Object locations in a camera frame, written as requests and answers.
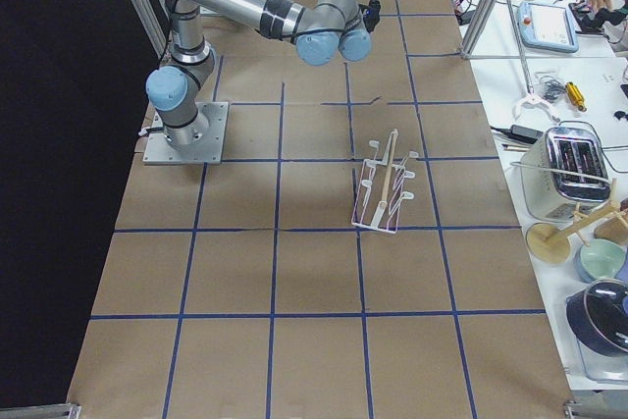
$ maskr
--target black pot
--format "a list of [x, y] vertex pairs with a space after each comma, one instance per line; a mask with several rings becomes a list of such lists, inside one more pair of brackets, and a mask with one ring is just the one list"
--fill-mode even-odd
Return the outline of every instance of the black pot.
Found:
[[594, 281], [567, 299], [567, 321], [591, 350], [609, 357], [628, 355], [628, 284]]

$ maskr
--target tiled table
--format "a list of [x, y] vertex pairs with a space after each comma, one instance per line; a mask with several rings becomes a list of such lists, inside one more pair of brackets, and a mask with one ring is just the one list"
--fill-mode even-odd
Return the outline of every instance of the tiled table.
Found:
[[[200, 98], [232, 102], [225, 162], [135, 156], [69, 393], [83, 417], [563, 417], [450, 1], [381, 1], [369, 58], [323, 68], [206, 21], [220, 61]], [[420, 154], [416, 198], [397, 235], [360, 232], [354, 172], [392, 128]]]

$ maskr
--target yellow tool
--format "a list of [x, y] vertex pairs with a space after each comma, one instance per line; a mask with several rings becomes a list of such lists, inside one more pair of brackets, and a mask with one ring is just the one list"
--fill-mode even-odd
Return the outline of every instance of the yellow tool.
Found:
[[587, 107], [585, 107], [585, 97], [582, 96], [578, 86], [573, 82], [568, 82], [565, 85], [565, 90], [567, 91], [567, 96], [569, 97], [571, 104], [581, 112], [586, 112]]

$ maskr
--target white drying rack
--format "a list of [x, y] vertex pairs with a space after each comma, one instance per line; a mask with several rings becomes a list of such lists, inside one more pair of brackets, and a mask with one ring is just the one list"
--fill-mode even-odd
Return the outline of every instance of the white drying rack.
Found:
[[[380, 231], [391, 235], [396, 233], [399, 224], [399, 210], [403, 200], [411, 200], [414, 193], [403, 190], [403, 183], [406, 179], [414, 179], [415, 174], [405, 169], [408, 159], [416, 159], [419, 157], [418, 152], [408, 151], [407, 155], [401, 159], [399, 164], [394, 163], [394, 150], [396, 148], [396, 139], [399, 135], [397, 130], [392, 130], [389, 136], [389, 142], [384, 150], [382, 159], [378, 159], [380, 152], [380, 141], [371, 140], [369, 146], [375, 148], [373, 159], [364, 159], [362, 163], [362, 172], [360, 173], [360, 182], [357, 186], [357, 194], [355, 195], [355, 205], [353, 206], [353, 215], [351, 216], [351, 224], [358, 228]], [[382, 194], [380, 200], [375, 204], [375, 200], [371, 201], [374, 182], [378, 166], [385, 168], [384, 181], [382, 184]]]

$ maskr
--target tablet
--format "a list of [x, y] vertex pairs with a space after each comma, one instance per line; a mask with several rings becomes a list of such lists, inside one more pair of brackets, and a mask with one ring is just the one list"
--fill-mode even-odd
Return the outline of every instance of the tablet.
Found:
[[557, 5], [522, 2], [518, 27], [523, 44], [560, 53], [578, 51], [578, 38], [567, 9]]

